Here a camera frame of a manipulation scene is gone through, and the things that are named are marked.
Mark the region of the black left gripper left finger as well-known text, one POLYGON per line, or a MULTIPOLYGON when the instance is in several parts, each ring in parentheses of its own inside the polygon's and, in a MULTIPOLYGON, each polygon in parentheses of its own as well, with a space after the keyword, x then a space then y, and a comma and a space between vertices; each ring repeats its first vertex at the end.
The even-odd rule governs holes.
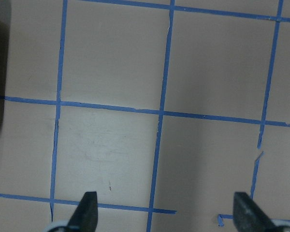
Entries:
POLYGON ((97 193, 86 192, 66 225, 67 232, 95 232, 98 224, 97 193))

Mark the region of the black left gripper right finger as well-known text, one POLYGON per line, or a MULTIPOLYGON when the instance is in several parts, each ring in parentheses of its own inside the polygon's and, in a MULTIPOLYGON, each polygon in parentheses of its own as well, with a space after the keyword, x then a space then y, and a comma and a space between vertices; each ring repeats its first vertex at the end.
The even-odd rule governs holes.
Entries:
POLYGON ((246 192, 234 193, 233 223, 238 232, 267 232, 275 227, 246 192))

